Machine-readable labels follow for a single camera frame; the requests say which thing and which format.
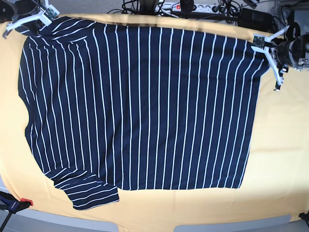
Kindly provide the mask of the navy white striped T-shirt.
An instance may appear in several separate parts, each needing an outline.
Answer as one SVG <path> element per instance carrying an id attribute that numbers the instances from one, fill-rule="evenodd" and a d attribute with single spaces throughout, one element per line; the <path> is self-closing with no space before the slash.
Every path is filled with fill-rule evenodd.
<path id="1" fill-rule="evenodd" d="M 70 17 L 24 34 L 25 137 L 74 209 L 118 190 L 240 188 L 269 68 L 249 42 Z"/>

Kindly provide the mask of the black power adapter box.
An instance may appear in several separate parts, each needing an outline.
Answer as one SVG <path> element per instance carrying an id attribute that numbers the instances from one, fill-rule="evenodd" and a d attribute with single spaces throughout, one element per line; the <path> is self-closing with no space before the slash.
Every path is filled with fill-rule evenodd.
<path id="1" fill-rule="evenodd" d="M 243 28 L 266 31 L 272 26 L 272 15 L 243 8 L 240 11 L 237 24 Z"/>

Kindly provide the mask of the white power strip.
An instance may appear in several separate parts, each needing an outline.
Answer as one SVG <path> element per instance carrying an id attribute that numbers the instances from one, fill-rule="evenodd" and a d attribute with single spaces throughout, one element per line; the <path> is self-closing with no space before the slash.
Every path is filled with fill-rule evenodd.
<path id="1" fill-rule="evenodd" d="M 181 12 L 181 5 L 179 2 L 162 2 L 160 1 L 156 6 L 155 10 L 162 11 L 164 13 L 180 13 Z M 219 14 L 220 7 L 217 5 L 208 5 L 208 4 L 194 4 L 193 10 L 191 13 L 198 13 L 198 14 Z"/>

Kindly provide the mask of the yellow table cloth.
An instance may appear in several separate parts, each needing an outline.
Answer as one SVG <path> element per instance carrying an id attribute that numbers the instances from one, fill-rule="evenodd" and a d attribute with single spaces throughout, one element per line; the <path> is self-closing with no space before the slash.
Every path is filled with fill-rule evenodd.
<path id="1" fill-rule="evenodd" d="M 251 148 L 241 187 L 119 191 L 117 203 L 77 211 L 34 160 L 24 130 L 28 112 L 18 96 L 25 36 L 0 41 L 0 175 L 33 210 L 109 221 L 122 232 L 171 232 L 179 225 L 221 224 L 290 215 L 309 209 L 309 74 L 290 69 L 280 91 L 273 71 L 261 79 Z"/>

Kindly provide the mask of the black clamp right corner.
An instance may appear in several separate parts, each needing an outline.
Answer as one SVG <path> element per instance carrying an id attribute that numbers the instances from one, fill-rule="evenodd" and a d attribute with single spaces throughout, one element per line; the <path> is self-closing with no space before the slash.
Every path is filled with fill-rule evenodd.
<path id="1" fill-rule="evenodd" d="M 304 220 L 305 222 L 309 223 L 309 212 L 300 213 L 298 217 Z"/>

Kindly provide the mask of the blue red bar clamp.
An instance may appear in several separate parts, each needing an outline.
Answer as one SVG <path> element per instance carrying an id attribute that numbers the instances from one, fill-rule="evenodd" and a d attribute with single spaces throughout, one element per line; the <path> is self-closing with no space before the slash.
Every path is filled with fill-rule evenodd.
<path id="1" fill-rule="evenodd" d="M 33 201 L 21 198 L 20 200 L 16 199 L 12 194 L 6 192 L 0 192 L 0 209 L 3 211 L 8 211 L 8 215 L 3 221 L 0 231 L 2 232 L 8 223 L 9 219 L 13 214 L 16 214 L 19 211 L 25 210 L 33 206 Z"/>

